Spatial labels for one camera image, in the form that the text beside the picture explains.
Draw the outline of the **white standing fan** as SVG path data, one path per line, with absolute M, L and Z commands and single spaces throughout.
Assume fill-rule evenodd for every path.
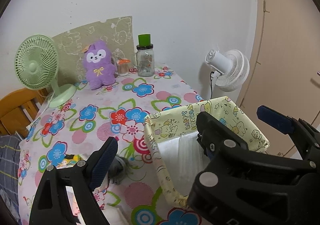
M 233 92 L 239 89 L 249 75 L 249 60 L 237 49 L 222 53 L 212 49 L 206 55 L 205 62 L 212 68 L 210 73 L 210 98 L 213 98 L 215 87 L 223 92 Z

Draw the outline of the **purple plush alpaca toy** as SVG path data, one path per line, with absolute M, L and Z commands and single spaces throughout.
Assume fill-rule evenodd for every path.
M 83 52 L 82 64 L 86 70 L 86 80 L 92 90 L 116 82 L 116 66 L 112 63 L 111 51 L 103 40 L 98 40 Z

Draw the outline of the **wooden chair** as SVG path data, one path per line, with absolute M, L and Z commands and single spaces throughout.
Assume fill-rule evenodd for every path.
M 11 92 L 1 99 L 1 136 L 14 135 L 18 133 L 26 138 L 28 135 L 27 126 L 35 120 L 40 105 L 48 96 L 47 90 L 39 91 L 22 88 Z

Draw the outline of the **beige door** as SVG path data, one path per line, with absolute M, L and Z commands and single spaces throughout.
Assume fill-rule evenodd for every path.
M 289 136 L 257 118 L 261 105 L 319 127 L 319 10 L 313 0 L 258 0 L 250 74 L 240 108 L 270 141 L 268 153 L 298 158 Z

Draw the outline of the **white tissue pack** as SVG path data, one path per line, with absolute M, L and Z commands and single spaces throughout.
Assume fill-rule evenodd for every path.
M 189 194 L 196 175 L 209 164 L 197 135 L 193 132 L 158 144 L 174 187 L 184 196 Z

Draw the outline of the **toothpick holder orange lid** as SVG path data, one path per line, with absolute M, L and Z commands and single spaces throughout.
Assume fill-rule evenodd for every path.
M 117 58 L 116 65 L 119 76 L 126 76 L 129 74 L 129 66 L 131 61 L 126 58 Z

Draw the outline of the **floral tablecloth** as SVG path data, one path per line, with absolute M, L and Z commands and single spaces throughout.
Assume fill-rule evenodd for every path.
M 123 215 L 130 224 L 205 224 L 194 211 L 166 203 L 143 132 L 148 114 L 199 102 L 200 95 L 167 66 L 157 67 L 153 77 L 130 73 L 98 90 L 90 89 L 84 80 L 76 88 L 64 105 L 42 106 L 42 116 L 20 143 L 21 222 L 29 223 L 33 199 L 48 165 L 57 166 L 65 155 L 86 158 L 112 136 L 118 141 L 119 155 L 129 161 L 129 169 L 119 185 L 105 182 L 93 192 L 103 211 Z

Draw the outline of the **plaid grey blanket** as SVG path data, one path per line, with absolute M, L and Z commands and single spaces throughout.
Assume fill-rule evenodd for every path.
M 19 135 L 1 136 L 1 197 L 14 218 L 20 219 L 18 207 Z

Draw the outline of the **yellow cartoon tissue pack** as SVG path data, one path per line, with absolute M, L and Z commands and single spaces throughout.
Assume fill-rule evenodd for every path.
M 76 165 L 78 161 L 81 161 L 82 158 L 80 155 L 65 155 L 61 163 L 57 165 L 57 169 L 70 168 Z

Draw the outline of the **glass jar green lid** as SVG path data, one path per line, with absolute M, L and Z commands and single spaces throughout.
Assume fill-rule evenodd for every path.
M 151 77 L 155 72 L 155 56 L 150 34 L 140 34 L 136 46 L 137 70 L 140 77 Z

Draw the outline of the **yellow cartoon fabric basket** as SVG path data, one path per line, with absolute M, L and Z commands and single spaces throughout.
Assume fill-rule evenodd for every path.
M 144 142 L 150 152 L 165 200 L 176 208 L 189 207 L 187 204 L 189 194 L 184 196 L 175 189 L 158 144 L 189 133 L 198 133 L 196 118 L 201 112 L 208 112 L 236 133 L 247 143 L 251 151 L 264 153 L 270 146 L 268 139 L 258 127 L 228 97 L 196 102 L 146 116 Z

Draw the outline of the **green desk fan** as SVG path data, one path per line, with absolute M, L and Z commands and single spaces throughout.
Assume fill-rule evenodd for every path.
M 74 96 L 73 84 L 59 86 L 59 54 L 54 40 L 45 35 L 32 35 L 19 46 L 14 68 L 18 80 L 30 90 L 42 90 L 50 86 L 53 97 L 48 106 L 55 108 L 63 105 Z

